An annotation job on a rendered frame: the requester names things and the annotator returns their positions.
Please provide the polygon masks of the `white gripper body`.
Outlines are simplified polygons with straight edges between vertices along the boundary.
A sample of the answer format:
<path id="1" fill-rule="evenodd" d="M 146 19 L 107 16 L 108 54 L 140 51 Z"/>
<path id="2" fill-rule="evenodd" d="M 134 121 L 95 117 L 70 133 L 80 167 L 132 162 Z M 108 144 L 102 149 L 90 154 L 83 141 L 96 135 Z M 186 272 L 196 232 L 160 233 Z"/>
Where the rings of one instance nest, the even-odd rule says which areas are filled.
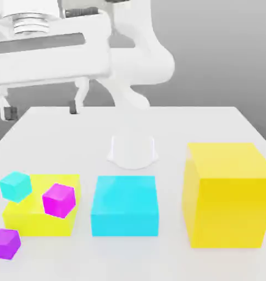
<path id="1" fill-rule="evenodd" d="M 0 86 L 36 85 L 43 81 L 71 81 L 110 73 L 108 14 L 60 19 L 49 33 L 16 36 L 9 26 L 0 40 Z"/>

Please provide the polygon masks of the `small cyan cube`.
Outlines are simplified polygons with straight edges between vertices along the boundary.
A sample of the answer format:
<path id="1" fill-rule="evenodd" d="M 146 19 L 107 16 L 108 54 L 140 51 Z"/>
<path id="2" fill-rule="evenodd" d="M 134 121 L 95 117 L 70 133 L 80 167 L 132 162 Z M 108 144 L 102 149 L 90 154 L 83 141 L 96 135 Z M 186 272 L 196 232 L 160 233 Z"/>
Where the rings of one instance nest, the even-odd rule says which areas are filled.
<path id="1" fill-rule="evenodd" d="M 32 193 L 30 176 L 21 172 L 11 172 L 0 180 L 2 197 L 20 203 Z"/>

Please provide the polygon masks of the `small magenta cube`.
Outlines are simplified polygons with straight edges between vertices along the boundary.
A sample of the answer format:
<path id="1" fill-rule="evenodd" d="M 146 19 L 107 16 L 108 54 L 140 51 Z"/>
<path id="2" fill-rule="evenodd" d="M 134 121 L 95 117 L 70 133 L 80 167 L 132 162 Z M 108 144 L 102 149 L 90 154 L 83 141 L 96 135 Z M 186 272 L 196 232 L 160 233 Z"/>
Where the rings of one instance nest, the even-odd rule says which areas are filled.
<path id="1" fill-rule="evenodd" d="M 71 186 L 55 183 L 42 195 L 46 214 L 66 218 L 76 206 L 75 189 Z"/>

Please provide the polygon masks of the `small purple cube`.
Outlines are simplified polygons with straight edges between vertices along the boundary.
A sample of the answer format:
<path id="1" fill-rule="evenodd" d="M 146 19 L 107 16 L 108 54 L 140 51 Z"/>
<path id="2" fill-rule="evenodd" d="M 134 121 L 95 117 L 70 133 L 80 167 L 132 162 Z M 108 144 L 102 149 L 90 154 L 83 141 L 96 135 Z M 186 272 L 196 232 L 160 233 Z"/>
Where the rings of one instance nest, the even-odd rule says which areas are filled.
<path id="1" fill-rule="evenodd" d="M 11 260 L 20 246 L 18 231 L 0 228 L 0 259 Z"/>

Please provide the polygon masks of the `large cyan box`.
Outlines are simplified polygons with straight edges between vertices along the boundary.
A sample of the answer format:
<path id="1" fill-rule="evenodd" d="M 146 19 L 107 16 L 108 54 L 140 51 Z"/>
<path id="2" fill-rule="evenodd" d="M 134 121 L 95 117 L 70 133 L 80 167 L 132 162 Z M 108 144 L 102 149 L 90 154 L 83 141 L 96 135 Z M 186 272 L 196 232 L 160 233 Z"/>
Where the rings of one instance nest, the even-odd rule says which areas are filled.
<path id="1" fill-rule="evenodd" d="M 91 208 L 94 237 L 156 237 L 155 176 L 98 176 Z"/>

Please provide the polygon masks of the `large lime yellow box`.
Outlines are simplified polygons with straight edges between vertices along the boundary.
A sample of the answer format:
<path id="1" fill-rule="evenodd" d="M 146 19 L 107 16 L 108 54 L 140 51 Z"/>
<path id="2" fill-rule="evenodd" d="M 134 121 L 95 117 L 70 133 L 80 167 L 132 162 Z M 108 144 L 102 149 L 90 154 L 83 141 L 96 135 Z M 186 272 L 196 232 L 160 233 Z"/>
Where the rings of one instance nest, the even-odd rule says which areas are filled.
<path id="1" fill-rule="evenodd" d="M 70 236 L 81 198 L 80 176 L 78 174 L 31 174 L 32 193 L 22 202 L 8 202 L 3 211 L 4 225 L 23 236 Z M 66 218 L 46 214 L 42 195 L 55 184 L 74 188 L 76 206 Z"/>

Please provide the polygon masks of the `large golden yellow box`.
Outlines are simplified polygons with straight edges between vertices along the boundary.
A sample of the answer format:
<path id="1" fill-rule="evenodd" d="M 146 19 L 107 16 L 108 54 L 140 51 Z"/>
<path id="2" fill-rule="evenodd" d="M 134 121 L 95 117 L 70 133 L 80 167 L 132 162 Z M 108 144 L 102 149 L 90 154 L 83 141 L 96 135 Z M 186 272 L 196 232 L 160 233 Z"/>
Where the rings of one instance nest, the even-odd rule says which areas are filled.
<path id="1" fill-rule="evenodd" d="M 189 142 L 182 211 L 192 248 L 259 248 L 266 159 L 253 143 Z"/>

